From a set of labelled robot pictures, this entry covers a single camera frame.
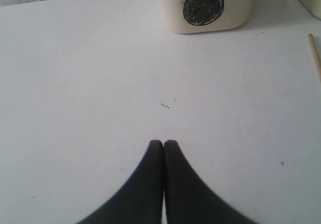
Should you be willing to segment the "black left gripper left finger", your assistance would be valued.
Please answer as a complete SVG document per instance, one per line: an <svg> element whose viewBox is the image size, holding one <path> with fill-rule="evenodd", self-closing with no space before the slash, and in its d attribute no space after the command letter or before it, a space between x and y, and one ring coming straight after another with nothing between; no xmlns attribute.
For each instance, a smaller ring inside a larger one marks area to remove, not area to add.
<svg viewBox="0 0 321 224"><path fill-rule="evenodd" d="M163 166L163 144L159 140L152 140L137 168L123 186L80 223L161 223Z"/></svg>

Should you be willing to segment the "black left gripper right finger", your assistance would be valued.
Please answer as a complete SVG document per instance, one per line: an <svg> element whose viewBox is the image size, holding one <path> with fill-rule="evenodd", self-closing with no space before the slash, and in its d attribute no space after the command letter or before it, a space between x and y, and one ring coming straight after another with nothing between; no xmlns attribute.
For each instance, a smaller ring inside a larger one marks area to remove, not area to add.
<svg viewBox="0 0 321 224"><path fill-rule="evenodd" d="M167 223L254 223L217 196L197 175L175 140L164 143Z"/></svg>

